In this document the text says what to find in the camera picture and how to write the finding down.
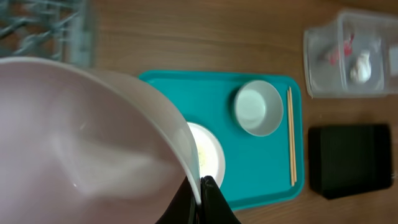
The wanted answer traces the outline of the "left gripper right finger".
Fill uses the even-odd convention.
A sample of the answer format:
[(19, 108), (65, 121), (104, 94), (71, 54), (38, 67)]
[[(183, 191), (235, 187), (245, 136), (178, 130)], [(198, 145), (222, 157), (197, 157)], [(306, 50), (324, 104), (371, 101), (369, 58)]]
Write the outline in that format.
[(201, 178), (200, 223), (240, 224), (212, 176)]

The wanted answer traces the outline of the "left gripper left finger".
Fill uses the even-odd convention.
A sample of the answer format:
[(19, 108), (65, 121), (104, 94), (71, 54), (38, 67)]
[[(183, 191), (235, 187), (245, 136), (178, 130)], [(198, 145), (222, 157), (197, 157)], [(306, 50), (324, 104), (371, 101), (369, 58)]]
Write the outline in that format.
[(155, 224), (196, 224), (196, 201), (191, 185), (185, 178), (167, 207)]

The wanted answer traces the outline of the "small pink bowl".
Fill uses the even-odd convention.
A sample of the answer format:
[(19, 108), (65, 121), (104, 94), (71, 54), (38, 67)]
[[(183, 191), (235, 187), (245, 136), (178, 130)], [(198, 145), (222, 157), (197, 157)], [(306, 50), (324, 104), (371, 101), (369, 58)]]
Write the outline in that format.
[(155, 223), (183, 183), (201, 204), (195, 141), (135, 77), (1, 60), (1, 222)]

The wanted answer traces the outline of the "white tissue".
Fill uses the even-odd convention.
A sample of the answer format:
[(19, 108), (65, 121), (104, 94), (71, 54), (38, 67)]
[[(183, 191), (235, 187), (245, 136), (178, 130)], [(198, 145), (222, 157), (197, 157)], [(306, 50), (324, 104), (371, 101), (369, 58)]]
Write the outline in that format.
[(371, 63), (370, 63), (370, 51), (364, 50), (362, 51), (351, 71), (350, 78), (354, 83), (363, 84), (366, 83), (371, 77)]

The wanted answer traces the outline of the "red snack wrapper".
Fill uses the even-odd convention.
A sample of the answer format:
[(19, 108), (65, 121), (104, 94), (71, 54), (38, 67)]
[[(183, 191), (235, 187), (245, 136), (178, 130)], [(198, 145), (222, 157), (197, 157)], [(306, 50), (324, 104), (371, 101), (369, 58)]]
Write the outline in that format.
[(345, 35), (342, 43), (342, 50), (339, 44), (335, 45), (325, 54), (325, 60), (327, 60), (330, 65), (336, 65), (340, 61), (341, 55), (350, 56), (353, 53), (354, 37), (355, 34), (353, 32)]

